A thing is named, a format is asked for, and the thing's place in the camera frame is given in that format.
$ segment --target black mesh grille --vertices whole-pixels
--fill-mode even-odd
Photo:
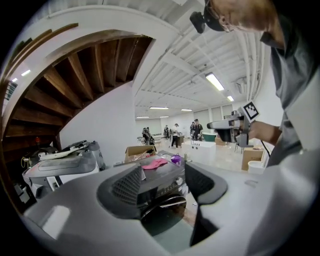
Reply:
[[[137,195],[140,188],[141,170],[137,169],[112,185],[112,194],[120,201],[135,206],[137,205]]]
[[[97,190],[97,198],[117,218],[140,219],[137,208],[140,185],[141,166],[136,164],[103,181]]]
[[[200,195],[214,187],[214,181],[201,172],[193,168],[186,168],[185,170],[185,181],[195,200],[198,200]]]

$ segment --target gray plastic machine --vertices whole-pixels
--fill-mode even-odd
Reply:
[[[271,255],[296,229],[319,192],[320,76],[286,111],[303,150],[263,174],[185,164],[198,203],[190,248],[177,256]],[[58,255],[170,255],[139,221],[141,169],[128,164],[71,180],[23,220]]]
[[[66,182],[105,169],[96,141],[79,141],[61,152],[44,155],[43,158],[22,173],[37,201]]]

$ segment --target stroller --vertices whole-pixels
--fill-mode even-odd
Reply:
[[[147,128],[143,128],[142,136],[144,138],[145,145],[155,145],[155,139],[151,136],[151,134]]]

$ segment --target green container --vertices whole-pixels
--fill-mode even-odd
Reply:
[[[215,142],[215,139],[217,136],[216,134],[212,134],[209,132],[203,132],[202,135],[203,135],[203,138],[206,142]]]

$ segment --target cardboard box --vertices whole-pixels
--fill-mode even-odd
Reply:
[[[220,139],[220,138],[218,138],[218,137],[215,137],[214,142],[215,142],[216,145],[220,145],[220,146],[225,146],[225,145],[227,145],[226,142],[224,142],[222,139]]]
[[[128,146],[125,150],[124,162],[134,162],[146,158],[146,151],[152,150],[151,155],[156,154],[155,146],[145,145],[145,146]]]
[[[263,153],[264,148],[262,145],[255,145],[254,147],[245,147],[243,151],[241,169],[244,171],[248,171],[248,163],[250,161],[261,161]]]

